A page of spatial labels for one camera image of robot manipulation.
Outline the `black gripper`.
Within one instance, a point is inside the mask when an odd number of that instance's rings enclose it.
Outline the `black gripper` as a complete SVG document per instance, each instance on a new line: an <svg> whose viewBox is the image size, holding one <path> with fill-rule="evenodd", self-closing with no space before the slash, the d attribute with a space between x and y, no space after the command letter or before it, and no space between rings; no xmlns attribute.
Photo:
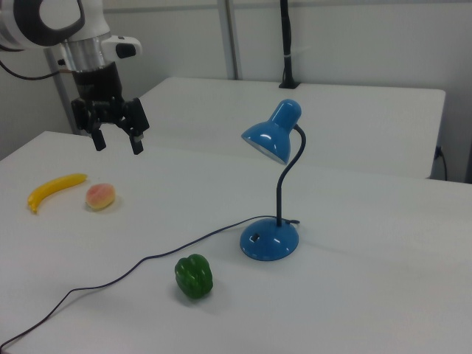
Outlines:
<svg viewBox="0 0 472 354"><path fill-rule="evenodd" d="M72 72L79 97L71 102L75 125L93 140L95 149L106 148L102 123L115 124L128 135L134 155L143 150L144 132L150 127L141 101L124 101L117 65L88 72Z"/></svg>

